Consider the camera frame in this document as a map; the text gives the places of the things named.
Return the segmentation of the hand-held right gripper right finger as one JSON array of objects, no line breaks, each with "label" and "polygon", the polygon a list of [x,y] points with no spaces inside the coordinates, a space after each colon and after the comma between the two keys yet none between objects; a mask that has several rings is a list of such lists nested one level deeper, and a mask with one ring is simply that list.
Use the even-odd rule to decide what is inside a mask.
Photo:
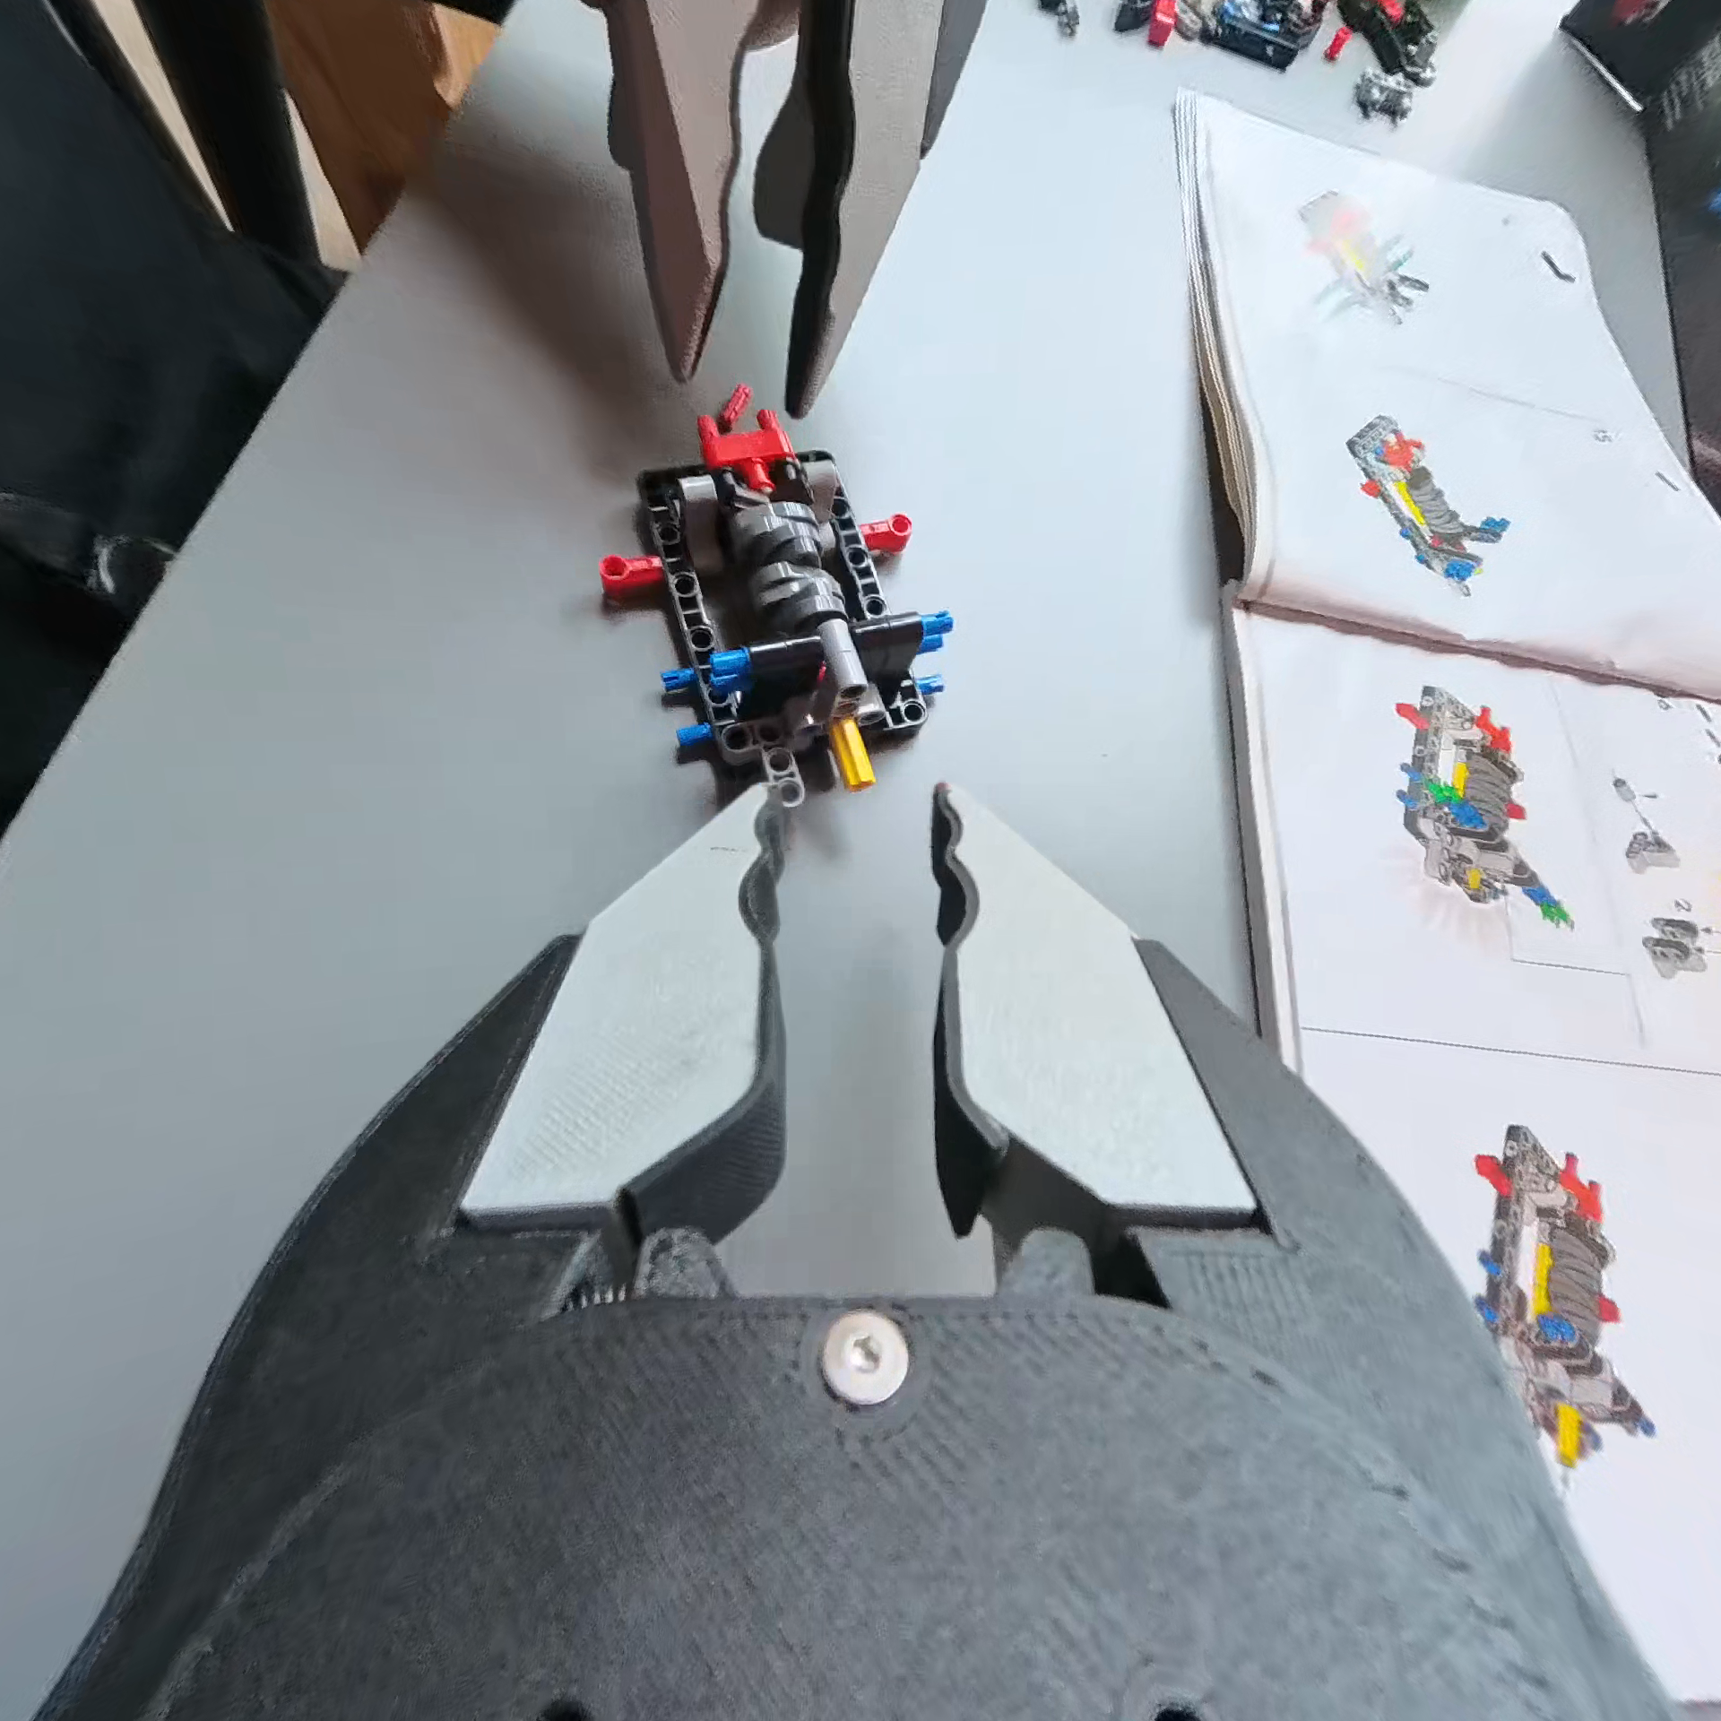
[{"label": "hand-held right gripper right finger", "polygon": [[1259,1195],[1131,926],[951,783],[933,791],[931,865],[953,1234],[1254,1226]]}]

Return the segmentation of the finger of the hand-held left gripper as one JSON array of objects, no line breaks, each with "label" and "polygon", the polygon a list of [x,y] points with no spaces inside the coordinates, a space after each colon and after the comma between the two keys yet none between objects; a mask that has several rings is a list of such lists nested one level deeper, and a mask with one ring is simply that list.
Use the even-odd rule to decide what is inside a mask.
[{"label": "finger of the hand-held left gripper", "polygon": [[614,160],[632,179],[672,377],[699,374],[729,258],[738,79],[753,3],[607,3]]},{"label": "finger of the hand-held left gripper", "polygon": [[936,3],[794,8],[785,101],[756,157],[753,216],[801,260],[785,350],[785,407],[829,385],[936,136],[943,18]]}]

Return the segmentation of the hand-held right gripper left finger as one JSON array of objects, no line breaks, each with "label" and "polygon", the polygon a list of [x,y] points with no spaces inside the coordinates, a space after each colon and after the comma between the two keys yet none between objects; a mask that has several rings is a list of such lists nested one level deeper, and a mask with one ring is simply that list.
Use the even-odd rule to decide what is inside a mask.
[{"label": "hand-held right gripper left finger", "polygon": [[729,1236],[782,1175],[785,818],[755,787],[577,936],[459,1203],[480,1229]]}]

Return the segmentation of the black lego frame assembly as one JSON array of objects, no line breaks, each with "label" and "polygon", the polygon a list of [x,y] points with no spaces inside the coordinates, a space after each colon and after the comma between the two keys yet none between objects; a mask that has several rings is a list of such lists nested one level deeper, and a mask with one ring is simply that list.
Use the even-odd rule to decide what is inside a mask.
[{"label": "black lego frame assembly", "polygon": [[601,591],[668,616],[678,660],[661,697],[689,714],[678,755],[791,810],[806,804],[806,761],[846,791],[831,721],[860,721],[872,755],[926,725],[945,694],[926,660],[957,621],[886,599],[881,567],[907,550],[908,516],[865,521],[835,459],[797,447],[766,406],[732,435],[716,414],[701,414],[693,463],[639,474],[641,549],[601,561]]}]

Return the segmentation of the pile of loose lego parts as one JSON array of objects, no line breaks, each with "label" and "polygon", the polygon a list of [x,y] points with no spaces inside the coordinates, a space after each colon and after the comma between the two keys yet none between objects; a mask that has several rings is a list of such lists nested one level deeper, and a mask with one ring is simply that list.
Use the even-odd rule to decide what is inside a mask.
[{"label": "pile of loose lego parts", "polygon": [[1290,73],[1302,54],[1323,52],[1339,63],[1352,41],[1366,42],[1352,103],[1363,119],[1394,125],[1413,112],[1434,79],[1439,27],[1420,3],[1117,3],[1112,32],[1139,33],[1150,48],[1173,37]]}]

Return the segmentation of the lego instruction booklet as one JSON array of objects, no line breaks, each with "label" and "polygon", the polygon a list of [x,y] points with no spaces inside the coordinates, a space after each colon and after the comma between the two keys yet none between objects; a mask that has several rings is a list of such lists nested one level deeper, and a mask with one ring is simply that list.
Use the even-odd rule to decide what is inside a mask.
[{"label": "lego instruction booklet", "polygon": [[1559,204],[1173,105],[1259,1005],[1716,1718],[1716,512]]}]

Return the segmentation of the black printed car box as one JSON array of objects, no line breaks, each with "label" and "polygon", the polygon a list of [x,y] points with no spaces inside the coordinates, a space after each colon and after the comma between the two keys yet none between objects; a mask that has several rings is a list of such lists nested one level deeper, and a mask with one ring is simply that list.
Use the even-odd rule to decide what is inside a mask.
[{"label": "black printed car box", "polygon": [[1720,507],[1720,4],[1580,3],[1560,27],[1646,134],[1690,469]]}]

